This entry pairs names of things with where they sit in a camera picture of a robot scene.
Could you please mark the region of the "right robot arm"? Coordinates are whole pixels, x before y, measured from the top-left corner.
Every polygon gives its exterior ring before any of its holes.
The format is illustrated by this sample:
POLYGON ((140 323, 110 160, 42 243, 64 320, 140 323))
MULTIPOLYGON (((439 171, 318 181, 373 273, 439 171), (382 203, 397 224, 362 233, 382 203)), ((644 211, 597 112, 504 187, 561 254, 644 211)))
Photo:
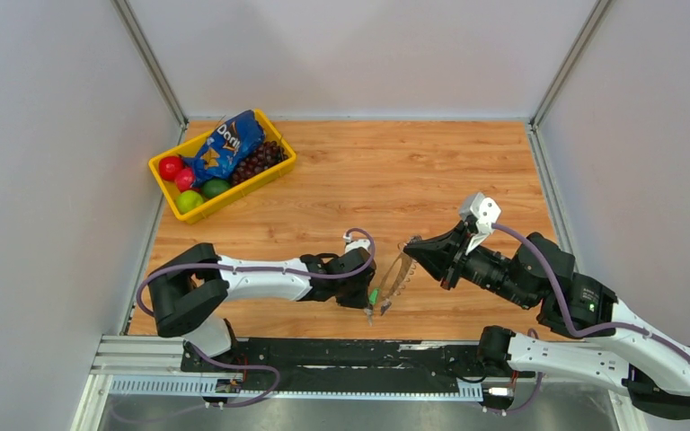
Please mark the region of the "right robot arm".
POLYGON ((551 346, 498 325, 487 326, 476 349, 487 374, 533 372, 570 377, 616 392, 649 415, 690 419, 690 346, 676 342, 635 314, 609 287, 579 273, 572 254, 540 233, 518 236, 506 257, 473 244, 469 221, 403 248, 446 290, 460 280, 514 305, 537 309, 537 322, 591 351, 551 346))

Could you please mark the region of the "green key tag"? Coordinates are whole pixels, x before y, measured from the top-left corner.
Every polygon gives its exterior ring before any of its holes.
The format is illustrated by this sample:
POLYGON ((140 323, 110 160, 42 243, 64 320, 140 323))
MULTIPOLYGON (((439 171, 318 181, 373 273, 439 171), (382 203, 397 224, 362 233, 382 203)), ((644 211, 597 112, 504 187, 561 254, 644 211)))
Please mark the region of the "green key tag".
POLYGON ((373 290, 371 291, 371 293, 369 294, 368 303, 369 303, 371 306, 374 306, 374 305, 376 304, 377 300, 378 300, 378 297, 379 297, 379 289, 378 289, 378 288, 375 288, 375 289, 373 289, 373 290))

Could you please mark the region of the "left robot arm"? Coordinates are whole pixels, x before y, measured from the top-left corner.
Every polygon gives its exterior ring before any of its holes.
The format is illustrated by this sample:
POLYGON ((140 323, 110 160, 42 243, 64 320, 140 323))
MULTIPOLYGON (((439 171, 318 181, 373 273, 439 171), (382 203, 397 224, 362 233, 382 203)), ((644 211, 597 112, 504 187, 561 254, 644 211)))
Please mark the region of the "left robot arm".
POLYGON ((216 314, 220 304, 334 300, 341 307, 365 309, 376 273, 374 255, 368 240, 347 241, 341 255, 304 254, 279 261, 234 259, 200 243, 151 273, 137 289, 136 303, 155 319, 159 337, 185 339, 216 371, 226 372, 237 364, 239 348, 230 324, 216 314))

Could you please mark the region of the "metal keyring holder plate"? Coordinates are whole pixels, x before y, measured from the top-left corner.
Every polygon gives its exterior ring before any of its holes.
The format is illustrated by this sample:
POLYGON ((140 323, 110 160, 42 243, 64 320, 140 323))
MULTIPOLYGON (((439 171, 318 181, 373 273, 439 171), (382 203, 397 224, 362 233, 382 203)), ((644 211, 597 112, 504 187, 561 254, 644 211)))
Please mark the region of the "metal keyring holder plate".
POLYGON ((420 239, 419 235, 413 235, 407 242, 398 245, 398 254, 378 286, 377 305, 380 316, 384 316, 392 307, 394 298, 401 294, 415 272, 416 262, 403 248, 420 239))

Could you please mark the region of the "small silver key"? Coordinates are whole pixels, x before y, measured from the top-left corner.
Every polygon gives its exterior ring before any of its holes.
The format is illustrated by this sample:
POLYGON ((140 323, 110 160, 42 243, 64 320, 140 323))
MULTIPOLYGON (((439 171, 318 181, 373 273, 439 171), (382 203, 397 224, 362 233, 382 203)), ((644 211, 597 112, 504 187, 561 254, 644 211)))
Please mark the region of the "small silver key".
POLYGON ((369 305, 367 308, 364 309, 365 315, 367 316, 367 324, 369 327, 371 327, 374 324, 373 321, 373 314, 374 314, 374 309, 372 305, 369 305))

